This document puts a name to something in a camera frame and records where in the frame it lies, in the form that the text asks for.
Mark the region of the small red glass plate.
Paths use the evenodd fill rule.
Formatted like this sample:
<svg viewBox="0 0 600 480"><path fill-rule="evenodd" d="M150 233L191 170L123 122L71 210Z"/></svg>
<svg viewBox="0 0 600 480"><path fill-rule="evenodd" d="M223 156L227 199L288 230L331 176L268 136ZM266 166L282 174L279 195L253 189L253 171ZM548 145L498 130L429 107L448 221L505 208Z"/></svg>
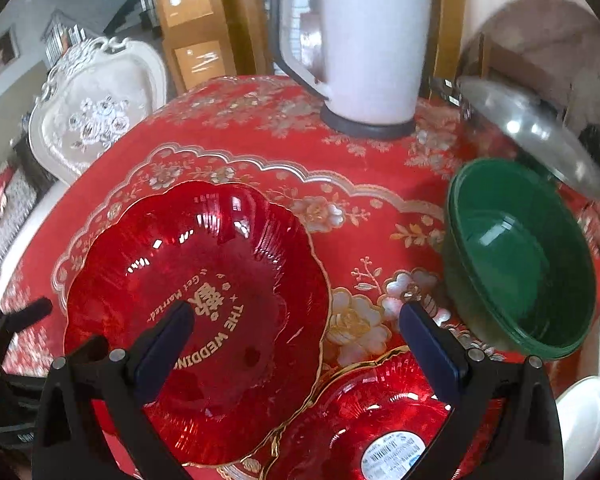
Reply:
<svg viewBox="0 0 600 480"><path fill-rule="evenodd" d="M399 347L344 370L286 426L265 479L401 479L442 429L440 401Z"/></svg>

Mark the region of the green plastic bowl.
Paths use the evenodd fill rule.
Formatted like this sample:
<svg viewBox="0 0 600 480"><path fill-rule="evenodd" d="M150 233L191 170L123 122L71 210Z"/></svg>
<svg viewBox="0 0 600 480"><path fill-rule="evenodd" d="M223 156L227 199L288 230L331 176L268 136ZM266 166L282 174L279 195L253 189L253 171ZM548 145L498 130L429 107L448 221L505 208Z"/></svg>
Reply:
<svg viewBox="0 0 600 480"><path fill-rule="evenodd" d="M444 282L480 341L556 361L580 347L596 310L596 275L578 222L554 185L479 158L446 194Z"/></svg>

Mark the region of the large red wedding plate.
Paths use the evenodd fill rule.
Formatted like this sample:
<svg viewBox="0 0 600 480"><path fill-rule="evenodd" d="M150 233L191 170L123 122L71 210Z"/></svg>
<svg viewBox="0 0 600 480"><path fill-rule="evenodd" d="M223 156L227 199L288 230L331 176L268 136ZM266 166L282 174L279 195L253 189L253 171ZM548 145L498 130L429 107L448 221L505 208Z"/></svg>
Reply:
<svg viewBox="0 0 600 480"><path fill-rule="evenodd" d="M144 197L96 237L69 287L64 348L129 348L171 304L193 333L147 418L183 465L253 454L309 400L330 288L306 228L241 183L190 181Z"/></svg>

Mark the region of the white ornate chair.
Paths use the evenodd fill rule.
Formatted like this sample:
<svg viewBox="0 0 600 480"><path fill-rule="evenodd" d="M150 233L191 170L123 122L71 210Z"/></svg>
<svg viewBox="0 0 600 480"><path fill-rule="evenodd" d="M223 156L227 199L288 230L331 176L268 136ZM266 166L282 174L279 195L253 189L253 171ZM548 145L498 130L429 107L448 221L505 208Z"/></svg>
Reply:
<svg viewBox="0 0 600 480"><path fill-rule="evenodd" d="M166 104L166 66L146 42L97 37L52 67L29 119L32 154L72 185L131 129Z"/></svg>

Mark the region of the steel pot with glass lid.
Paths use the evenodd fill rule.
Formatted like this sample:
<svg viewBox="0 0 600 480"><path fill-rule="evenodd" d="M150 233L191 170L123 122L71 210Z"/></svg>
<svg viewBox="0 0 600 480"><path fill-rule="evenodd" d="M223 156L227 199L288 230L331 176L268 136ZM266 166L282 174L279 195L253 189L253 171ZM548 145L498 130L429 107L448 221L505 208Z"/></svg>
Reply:
<svg viewBox="0 0 600 480"><path fill-rule="evenodd" d="M550 174L588 200L600 200L600 168L576 135L542 112L530 94L473 76L457 79L462 101Z"/></svg>

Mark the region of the wooden cabinet door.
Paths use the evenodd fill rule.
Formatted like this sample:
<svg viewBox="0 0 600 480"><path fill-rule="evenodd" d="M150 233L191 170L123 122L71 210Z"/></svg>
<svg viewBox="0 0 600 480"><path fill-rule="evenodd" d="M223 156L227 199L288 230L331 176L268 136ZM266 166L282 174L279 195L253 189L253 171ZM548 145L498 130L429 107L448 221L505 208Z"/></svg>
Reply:
<svg viewBox="0 0 600 480"><path fill-rule="evenodd" d="M176 90L236 74L222 0L155 0L163 51Z"/></svg>

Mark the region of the white electric kettle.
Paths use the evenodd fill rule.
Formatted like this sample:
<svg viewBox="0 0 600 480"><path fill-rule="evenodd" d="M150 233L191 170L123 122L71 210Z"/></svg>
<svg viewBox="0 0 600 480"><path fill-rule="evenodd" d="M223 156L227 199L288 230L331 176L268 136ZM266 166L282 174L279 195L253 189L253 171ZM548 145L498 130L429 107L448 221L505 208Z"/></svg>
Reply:
<svg viewBox="0 0 600 480"><path fill-rule="evenodd" d="M396 140L415 130L432 0L315 0L323 73L292 53L294 0L270 0L277 66L323 102L322 121L354 138Z"/></svg>

